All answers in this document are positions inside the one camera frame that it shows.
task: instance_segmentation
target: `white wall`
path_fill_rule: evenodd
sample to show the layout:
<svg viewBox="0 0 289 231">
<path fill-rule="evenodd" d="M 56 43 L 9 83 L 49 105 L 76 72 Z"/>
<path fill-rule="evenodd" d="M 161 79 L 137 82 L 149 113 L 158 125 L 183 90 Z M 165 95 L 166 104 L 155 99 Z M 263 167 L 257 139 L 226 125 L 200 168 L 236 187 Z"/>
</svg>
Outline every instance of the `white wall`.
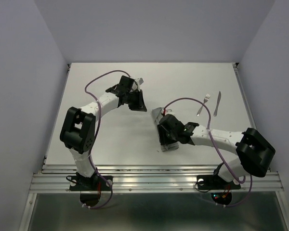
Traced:
<svg viewBox="0 0 289 231">
<path fill-rule="evenodd" d="M 240 65 L 257 128 L 276 148 L 289 201 L 289 0 L 277 0 Z"/>
<path fill-rule="evenodd" d="M 34 1 L 0 0 L 0 231 L 18 229 L 66 71 Z"/>
<path fill-rule="evenodd" d="M 71 62 L 239 62 L 273 0 L 35 0 Z"/>
</svg>

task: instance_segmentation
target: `knife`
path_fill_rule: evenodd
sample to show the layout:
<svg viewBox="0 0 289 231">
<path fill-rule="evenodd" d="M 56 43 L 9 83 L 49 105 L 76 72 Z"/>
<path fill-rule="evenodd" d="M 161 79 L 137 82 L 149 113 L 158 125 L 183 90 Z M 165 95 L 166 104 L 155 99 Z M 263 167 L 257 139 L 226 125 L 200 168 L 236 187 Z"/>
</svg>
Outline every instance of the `knife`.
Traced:
<svg viewBox="0 0 289 231">
<path fill-rule="evenodd" d="M 215 108 L 215 111 L 214 111 L 214 114 L 213 114 L 214 116 L 217 116 L 217 109 L 218 109 L 218 105 L 220 105 L 221 97 L 222 97 L 222 93 L 219 92 L 219 93 L 218 93 L 218 97 L 217 97 L 216 108 Z"/>
</svg>

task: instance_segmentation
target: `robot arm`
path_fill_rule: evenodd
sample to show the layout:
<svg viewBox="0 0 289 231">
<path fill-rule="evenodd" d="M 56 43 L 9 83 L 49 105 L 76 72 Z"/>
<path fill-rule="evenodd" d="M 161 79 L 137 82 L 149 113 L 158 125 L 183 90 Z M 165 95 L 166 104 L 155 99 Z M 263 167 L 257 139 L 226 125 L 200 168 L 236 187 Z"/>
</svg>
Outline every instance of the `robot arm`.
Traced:
<svg viewBox="0 0 289 231">
<path fill-rule="evenodd" d="M 98 121 L 99 115 L 103 117 L 123 104 L 128 104 L 132 111 L 147 111 L 140 89 L 142 83 L 142 78 L 132 79 L 122 76 L 118 84 L 107 89 L 106 93 L 98 99 L 101 112 L 99 112 L 97 102 L 81 108 L 71 107 L 68 109 L 60 140 L 72 153 L 79 177 L 91 178 L 94 174 L 89 152 L 95 141 L 95 122 Z"/>
<path fill-rule="evenodd" d="M 155 120 L 158 128 L 161 145 L 174 145 L 175 142 L 191 145 L 213 146 L 206 127 L 197 123 L 183 124 L 174 115 L 159 116 Z M 245 132 L 230 132 L 211 129 L 211 134 L 219 149 L 232 152 L 238 156 L 228 163 L 237 177 L 253 175 L 264 177 L 275 154 L 275 149 L 256 130 L 248 128 Z M 203 176 L 203 189 L 223 189 L 225 185 L 233 181 L 234 177 L 220 164 L 212 176 Z"/>
</svg>

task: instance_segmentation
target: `white table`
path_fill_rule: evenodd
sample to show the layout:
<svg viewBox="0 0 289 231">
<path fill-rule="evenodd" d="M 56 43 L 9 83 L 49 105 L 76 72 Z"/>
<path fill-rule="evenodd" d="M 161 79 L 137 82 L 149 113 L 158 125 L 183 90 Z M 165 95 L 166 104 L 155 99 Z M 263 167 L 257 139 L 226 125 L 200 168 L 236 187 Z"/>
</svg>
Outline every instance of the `white table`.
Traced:
<svg viewBox="0 0 289 231">
<path fill-rule="evenodd" d="M 73 63 L 67 78 L 58 117 L 47 153 L 46 165 L 73 165 L 69 150 L 59 140 L 59 134 L 71 106 L 81 107 L 93 101 L 84 92 L 85 85 L 97 76 L 114 69 L 127 71 L 133 78 L 142 77 L 144 102 L 148 112 L 133 112 L 127 105 L 102 118 L 101 129 L 93 147 L 92 158 L 97 165 L 216 165 L 221 163 L 216 151 L 210 147 L 179 144 L 173 152 L 160 150 L 158 135 L 151 111 L 163 107 L 180 97 L 203 100 L 213 114 L 218 92 L 222 99 L 217 117 L 212 117 L 211 128 L 244 131 L 250 127 L 248 113 L 239 89 L 232 64 L 206 63 Z M 122 74 L 113 73 L 94 82 L 89 90 L 97 97 L 119 82 Z M 192 101 L 179 101 L 171 105 L 176 117 L 184 124 L 207 124 L 208 115 Z M 222 152 L 226 160 L 234 155 Z"/>
</svg>

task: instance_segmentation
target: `silver fork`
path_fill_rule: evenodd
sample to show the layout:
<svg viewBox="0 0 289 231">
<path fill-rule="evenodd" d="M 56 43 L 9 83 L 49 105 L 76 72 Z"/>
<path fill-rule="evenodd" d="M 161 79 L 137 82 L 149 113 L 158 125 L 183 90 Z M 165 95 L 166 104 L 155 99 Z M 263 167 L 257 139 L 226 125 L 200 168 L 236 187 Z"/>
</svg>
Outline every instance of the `silver fork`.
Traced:
<svg viewBox="0 0 289 231">
<path fill-rule="evenodd" d="M 203 99 L 203 103 L 205 104 L 205 103 L 209 100 L 209 98 L 210 98 L 210 95 L 207 94 L 206 97 L 204 97 L 204 99 Z M 200 108 L 199 111 L 197 112 L 197 116 L 200 115 L 200 112 L 201 112 L 202 108 L 203 108 L 203 105 L 201 106 L 201 108 Z"/>
</svg>

